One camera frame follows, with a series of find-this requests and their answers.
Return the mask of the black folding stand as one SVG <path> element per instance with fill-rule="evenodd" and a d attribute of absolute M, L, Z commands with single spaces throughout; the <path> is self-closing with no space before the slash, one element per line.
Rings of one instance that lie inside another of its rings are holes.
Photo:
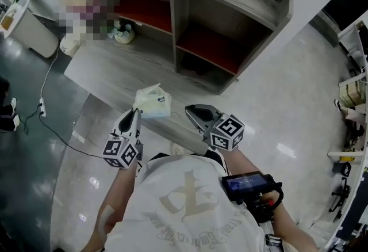
<path fill-rule="evenodd" d="M 349 197 L 350 191 L 351 188 L 347 184 L 347 177 L 342 177 L 341 185 L 338 186 L 338 188 L 331 193 L 331 195 L 334 196 L 335 198 L 328 212 L 334 213 L 338 209 L 338 212 L 335 215 L 333 222 L 336 222 L 338 219 L 342 217 L 342 208 L 344 206 L 344 203 Z"/>

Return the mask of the woven basket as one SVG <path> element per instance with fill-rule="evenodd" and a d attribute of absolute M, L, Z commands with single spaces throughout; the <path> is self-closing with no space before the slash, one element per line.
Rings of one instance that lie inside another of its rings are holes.
<path fill-rule="evenodd" d="M 8 14 L 5 14 L 4 18 L 0 22 L 0 25 L 3 27 L 4 30 L 9 29 L 10 25 L 14 20 L 14 15 L 16 12 L 17 12 L 16 9 L 13 9 L 12 11 L 8 12 Z"/>

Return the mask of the white soft tissues pack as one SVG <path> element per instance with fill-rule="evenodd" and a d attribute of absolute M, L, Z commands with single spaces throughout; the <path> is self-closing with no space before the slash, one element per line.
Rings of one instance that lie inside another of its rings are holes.
<path fill-rule="evenodd" d="M 170 117 L 171 98 L 158 83 L 136 92 L 133 109 L 140 111 L 142 119 Z"/>

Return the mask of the person's right forearm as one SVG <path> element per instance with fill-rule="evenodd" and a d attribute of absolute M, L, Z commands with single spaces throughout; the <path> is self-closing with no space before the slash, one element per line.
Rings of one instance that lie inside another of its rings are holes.
<path fill-rule="evenodd" d="M 238 148 L 220 151 L 232 175 L 260 171 Z M 290 217 L 282 203 L 274 210 L 274 234 L 293 246 L 298 252 L 318 252 L 316 242 L 301 230 Z"/>

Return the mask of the stack of beige boxes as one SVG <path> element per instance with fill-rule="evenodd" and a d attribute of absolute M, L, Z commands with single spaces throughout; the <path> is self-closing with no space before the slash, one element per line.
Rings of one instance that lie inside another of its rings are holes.
<path fill-rule="evenodd" d="M 339 88 L 339 98 L 346 107 L 361 105 L 365 102 L 365 85 L 355 81 Z"/>

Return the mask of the person's black shorts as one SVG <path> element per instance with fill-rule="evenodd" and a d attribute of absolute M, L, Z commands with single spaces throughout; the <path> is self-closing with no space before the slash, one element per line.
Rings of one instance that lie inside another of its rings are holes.
<path fill-rule="evenodd" d="M 218 153 L 218 152 L 215 152 L 215 151 L 212 151 L 212 150 L 207 150 L 206 153 L 205 153 L 205 155 L 199 155 L 197 153 L 192 153 L 192 154 L 190 154 L 190 156 L 198 156 L 198 157 L 201 157 L 201 158 L 211 159 L 211 160 L 217 162 L 219 165 L 221 165 L 223 167 L 223 169 L 225 170 L 226 174 L 230 174 L 231 173 L 228 170 L 227 164 L 226 164 L 223 156 L 220 153 Z M 156 160 L 156 159 L 160 159 L 160 158 L 166 158 L 166 157 L 169 157 L 169 155 L 160 152 L 157 155 L 155 155 L 153 158 L 151 158 L 149 160 L 149 162 L 150 161 L 153 161 L 153 160 Z"/>

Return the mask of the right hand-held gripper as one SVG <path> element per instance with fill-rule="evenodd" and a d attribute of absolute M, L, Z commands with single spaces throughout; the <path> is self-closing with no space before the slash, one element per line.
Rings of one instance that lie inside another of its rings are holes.
<path fill-rule="evenodd" d="M 245 125 L 232 114 L 204 104 L 188 105 L 185 113 L 210 148 L 232 151 L 243 139 Z"/>

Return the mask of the white round table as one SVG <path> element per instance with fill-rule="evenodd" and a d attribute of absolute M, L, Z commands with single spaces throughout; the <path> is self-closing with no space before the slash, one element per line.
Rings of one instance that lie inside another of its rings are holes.
<path fill-rule="evenodd" d="M 30 0 L 19 0 L 9 6 L 5 14 L 13 9 L 16 9 L 17 12 L 8 30 L 4 30 L 0 25 L 0 33 L 3 34 L 4 38 L 10 37 L 43 57 L 50 58 L 58 50 L 59 40 L 28 9 L 29 3 Z"/>

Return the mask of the black wrist-mounted screen device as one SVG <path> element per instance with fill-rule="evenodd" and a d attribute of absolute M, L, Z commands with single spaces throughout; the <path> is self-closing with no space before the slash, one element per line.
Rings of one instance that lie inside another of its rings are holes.
<path fill-rule="evenodd" d="M 245 204 L 257 223 L 271 221 L 274 210 L 283 200 L 282 183 L 275 182 L 269 174 L 259 171 L 223 177 L 221 183 L 231 202 Z M 261 197 L 271 192 L 278 193 L 277 200 L 261 202 Z"/>

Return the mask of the white flower pot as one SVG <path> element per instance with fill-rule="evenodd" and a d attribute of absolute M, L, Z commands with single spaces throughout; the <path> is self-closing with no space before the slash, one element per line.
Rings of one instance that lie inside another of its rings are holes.
<path fill-rule="evenodd" d="M 113 29 L 108 33 L 108 38 L 115 39 L 121 44 L 129 44 L 135 38 L 133 22 L 123 18 L 114 20 Z"/>

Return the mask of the person's white printed shirt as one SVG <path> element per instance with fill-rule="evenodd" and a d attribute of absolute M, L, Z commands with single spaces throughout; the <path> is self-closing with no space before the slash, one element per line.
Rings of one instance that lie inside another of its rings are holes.
<path fill-rule="evenodd" d="M 147 162 L 106 252 L 263 252 L 265 234 L 228 199 L 217 161 L 176 155 Z"/>

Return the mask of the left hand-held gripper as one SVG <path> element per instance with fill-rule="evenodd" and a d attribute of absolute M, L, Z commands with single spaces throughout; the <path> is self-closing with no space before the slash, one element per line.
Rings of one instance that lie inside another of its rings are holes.
<path fill-rule="evenodd" d="M 123 113 L 114 123 L 102 152 L 102 158 L 111 166 L 128 169 L 142 160 L 143 143 L 140 141 L 141 110 Z"/>

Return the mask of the white cluttered work table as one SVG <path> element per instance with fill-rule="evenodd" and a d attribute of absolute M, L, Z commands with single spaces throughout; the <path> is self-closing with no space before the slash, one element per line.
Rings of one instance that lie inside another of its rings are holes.
<path fill-rule="evenodd" d="M 358 22 L 347 33 L 353 39 L 354 45 L 349 55 L 357 54 L 362 59 L 361 73 L 349 80 L 339 83 L 339 87 L 360 82 L 365 89 L 365 139 L 364 147 L 356 152 L 329 152 L 329 157 L 354 156 L 360 158 L 359 170 L 351 184 L 351 192 L 342 209 L 337 226 L 331 237 L 322 248 L 323 252 L 334 249 L 338 245 L 347 243 L 357 224 L 368 228 L 368 28 L 363 21 Z"/>

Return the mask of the white lidded trash bin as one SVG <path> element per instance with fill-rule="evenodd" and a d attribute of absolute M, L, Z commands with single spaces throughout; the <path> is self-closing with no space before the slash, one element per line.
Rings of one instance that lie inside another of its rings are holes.
<path fill-rule="evenodd" d="M 79 49 L 80 44 L 80 41 L 75 39 L 72 34 L 66 34 L 60 42 L 60 50 L 64 54 L 73 58 Z"/>

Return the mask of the person's left forearm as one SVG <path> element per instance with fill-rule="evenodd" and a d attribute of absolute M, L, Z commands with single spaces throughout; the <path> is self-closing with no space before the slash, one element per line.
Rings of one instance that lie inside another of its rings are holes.
<path fill-rule="evenodd" d="M 117 223 L 123 220 L 128 201 L 134 190 L 136 170 L 137 162 L 134 162 L 130 168 L 117 172 L 98 211 L 94 229 L 96 247 L 91 249 L 92 252 L 100 252 L 104 248 L 107 235 Z"/>

